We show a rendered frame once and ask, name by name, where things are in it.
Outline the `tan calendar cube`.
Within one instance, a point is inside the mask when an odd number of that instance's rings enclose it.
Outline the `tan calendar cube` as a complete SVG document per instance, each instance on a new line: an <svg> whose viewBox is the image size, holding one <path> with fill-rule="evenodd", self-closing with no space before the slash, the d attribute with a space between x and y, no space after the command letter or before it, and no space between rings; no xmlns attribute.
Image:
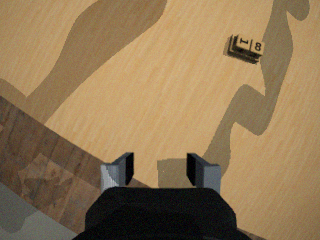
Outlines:
<svg viewBox="0 0 320 240"><path fill-rule="evenodd" d="M250 48L251 37L238 34L234 40L232 45L232 50L244 54Z"/></svg>
<svg viewBox="0 0 320 240"><path fill-rule="evenodd" d="M263 55L265 43L256 39L252 39L250 43L249 51L245 52L245 55L253 58L258 58Z"/></svg>

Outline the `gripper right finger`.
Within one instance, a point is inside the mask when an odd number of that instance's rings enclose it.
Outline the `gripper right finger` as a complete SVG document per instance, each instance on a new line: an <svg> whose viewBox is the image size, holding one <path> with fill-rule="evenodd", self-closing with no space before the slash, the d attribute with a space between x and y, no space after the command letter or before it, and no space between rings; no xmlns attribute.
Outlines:
<svg viewBox="0 0 320 240"><path fill-rule="evenodd" d="M211 188L220 195L220 165L210 164L196 153L187 153L186 175L192 186L196 186L196 188Z"/></svg>

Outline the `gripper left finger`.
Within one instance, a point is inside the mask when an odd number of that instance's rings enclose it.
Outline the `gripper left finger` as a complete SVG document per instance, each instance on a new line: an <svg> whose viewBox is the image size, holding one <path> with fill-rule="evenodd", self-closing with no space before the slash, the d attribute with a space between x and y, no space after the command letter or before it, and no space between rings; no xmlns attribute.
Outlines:
<svg viewBox="0 0 320 240"><path fill-rule="evenodd" d="M126 152L112 163L101 166L101 194L111 187L125 187L134 175L134 152Z"/></svg>

